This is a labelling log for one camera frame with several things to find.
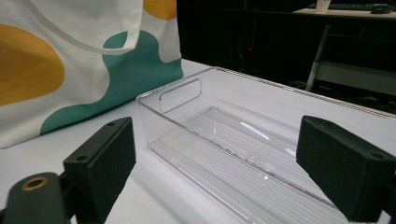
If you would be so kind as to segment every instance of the table surface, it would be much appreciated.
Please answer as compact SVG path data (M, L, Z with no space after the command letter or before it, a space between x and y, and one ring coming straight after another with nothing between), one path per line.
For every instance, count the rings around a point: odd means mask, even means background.
M188 76L208 66L183 60L182 67ZM123 117L133 119L137 163L106 223L245 223L147 148L136 101L94 119L0 149L0 209L6 207L8 191L19 180L42 172L59 175L68 155L103 125Z
M293 13L317 14L317 11L312 8L303 8ZM348 17L368 17L368 18L394 18L396 19L396 12L389 14L371 14L370 11L357 11L357 10L327 10L325 14L318 15L331 15L331 16L348 16Z

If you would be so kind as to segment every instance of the white tote bag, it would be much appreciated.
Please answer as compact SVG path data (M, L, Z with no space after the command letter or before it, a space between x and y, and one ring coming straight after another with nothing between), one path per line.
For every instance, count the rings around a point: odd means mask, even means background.
M0 0L0 147L182 76L176 0Z

